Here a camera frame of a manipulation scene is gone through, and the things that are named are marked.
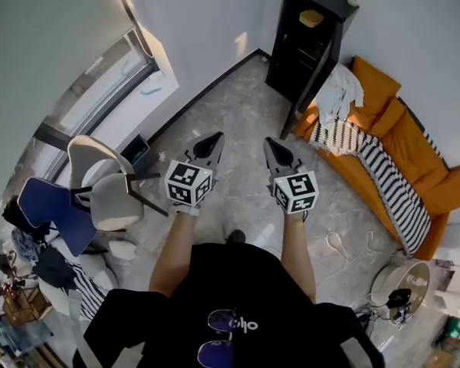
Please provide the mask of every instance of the black bookcase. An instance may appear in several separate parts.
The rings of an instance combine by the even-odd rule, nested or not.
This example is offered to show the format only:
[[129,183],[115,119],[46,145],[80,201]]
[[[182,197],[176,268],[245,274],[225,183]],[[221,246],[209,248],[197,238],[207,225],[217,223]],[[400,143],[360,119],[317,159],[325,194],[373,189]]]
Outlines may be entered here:
[[[299,20],[309,9],[324,19],[314,28]],[[314,99],[339,59],[340,43],[357,7],[347,0],[283,0],[278,33],[266,83],[291,101],[292,106],[281,131],[284,139],[297,117]]]

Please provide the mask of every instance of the baseboard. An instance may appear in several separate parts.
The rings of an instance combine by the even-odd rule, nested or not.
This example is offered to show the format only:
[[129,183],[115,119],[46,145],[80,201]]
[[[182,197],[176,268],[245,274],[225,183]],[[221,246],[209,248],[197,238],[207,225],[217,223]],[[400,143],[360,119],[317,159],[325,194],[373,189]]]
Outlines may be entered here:
[[208,86],[205,87],[203,91],[201,91],[198,95],[196,95],[192,100],[190,100],[182,109],[177,112],[174,116],[172,116],[169,121],[167,121],[165,124],[163,124],[162,128],[160,128],[158,131],[156,131],[152,137],[150,137],[147,142],[149,145],[152,145],[153,142],[155,142],[170,126],[172,126],[177,119],[179,119],[185,112],[187,112],[192,105],[194,105],[196,102],[198,102],[201,98],[203,98],[214,86],[216,86],[218,83],[223,81],[228,75],[230,75],[232,72],[240,68],[242,65],[247,63],[249,60],[251,60],[254,56],[264,56],[265,58],[269,59],[271,56],[264,52],[262,49],[256,49],[252,53],[249,54],[246,58],[243,60],[240,60],[236,65],[231,67],[229,70],[224,72],[222,75],[220,75],[217,79],[215,79],[213,82],[211,82]]

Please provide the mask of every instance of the person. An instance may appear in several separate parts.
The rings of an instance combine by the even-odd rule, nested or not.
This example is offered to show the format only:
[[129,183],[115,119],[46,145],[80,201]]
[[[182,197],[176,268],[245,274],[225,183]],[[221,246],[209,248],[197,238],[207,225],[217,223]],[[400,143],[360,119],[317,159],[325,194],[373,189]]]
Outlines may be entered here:
[[197,215],[177,212],[147,291],[110,291],[84,334],[101,366],[144,343],[137,366],[349,367],[351,338],[384,366],[350,308],[316,304],[302,215],[283,215],[280,260],[241,232],[194,245]]

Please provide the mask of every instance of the sunglasses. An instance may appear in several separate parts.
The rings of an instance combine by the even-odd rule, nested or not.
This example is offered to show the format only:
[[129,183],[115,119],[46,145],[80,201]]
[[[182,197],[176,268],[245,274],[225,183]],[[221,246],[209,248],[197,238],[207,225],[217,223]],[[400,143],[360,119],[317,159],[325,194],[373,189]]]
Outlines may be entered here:
[[220,333],[229,333],[228,340],[204,343],[198,350],[198,362],[205,368],[232,368],[234,344],[233,330],[237,327],[237,314],[233,310],[214,310],[208,316],[208,325]]

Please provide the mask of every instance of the black t-shirt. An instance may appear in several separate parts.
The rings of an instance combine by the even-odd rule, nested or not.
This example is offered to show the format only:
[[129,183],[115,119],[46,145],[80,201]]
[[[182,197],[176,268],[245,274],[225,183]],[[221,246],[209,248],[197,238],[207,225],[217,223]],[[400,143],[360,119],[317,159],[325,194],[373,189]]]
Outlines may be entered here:
[[[145,342],[139,366],[227,368],[350,366],[340,344],[357,334],[378,353],[350,308],[314,305],[273,255],[204,244],[193,247],[189,275],[172,298],[112,290],[84,336],[105,367],[124,347]],[[74,366],[84,366],[78,353]]]

